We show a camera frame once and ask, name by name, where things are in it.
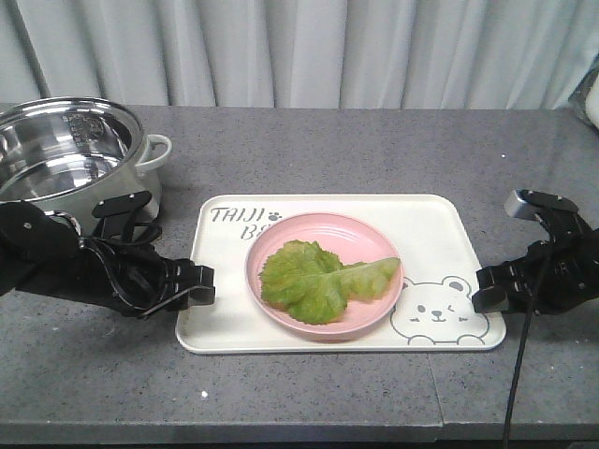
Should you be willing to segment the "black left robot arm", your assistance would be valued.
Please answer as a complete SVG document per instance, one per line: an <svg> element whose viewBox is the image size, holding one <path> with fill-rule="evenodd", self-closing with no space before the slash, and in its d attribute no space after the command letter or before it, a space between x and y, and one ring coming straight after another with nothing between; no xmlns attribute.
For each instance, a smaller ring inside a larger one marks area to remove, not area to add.
<svg viewBox="0 0 599 449"><path fill-rule="evenodd" d="M212 268L155 250L162 229L139 218L151 198L142 191L100 201L90 234L65 211L23 200L2 204L1 292L57 297L140 319L213 304Z"/></svg>

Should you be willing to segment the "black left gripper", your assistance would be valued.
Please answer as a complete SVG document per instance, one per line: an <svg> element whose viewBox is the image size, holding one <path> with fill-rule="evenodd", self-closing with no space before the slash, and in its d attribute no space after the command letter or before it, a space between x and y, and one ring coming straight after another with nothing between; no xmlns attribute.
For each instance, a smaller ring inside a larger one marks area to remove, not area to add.
<svg viewBox="0 0 599 449"><path fill-rule="evenodd" d="M80 238L74 300L146 318L161 309L183 311L213 304L213 278L213 268L185 258L166 259L152 245ZM173 296L172 282L197 287Z"/></svg>

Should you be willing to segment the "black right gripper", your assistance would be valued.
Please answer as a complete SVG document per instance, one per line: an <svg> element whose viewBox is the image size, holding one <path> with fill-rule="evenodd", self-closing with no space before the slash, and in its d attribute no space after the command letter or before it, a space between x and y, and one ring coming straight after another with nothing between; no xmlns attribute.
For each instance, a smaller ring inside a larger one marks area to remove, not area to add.
<svg viewBox="0 0 599 449"><path fill-rule="evenodd" d="M598 298L598 231L575 211L533 208L548 239L531 244L519 262L476 273L477 313L561 314Z"/></svg>

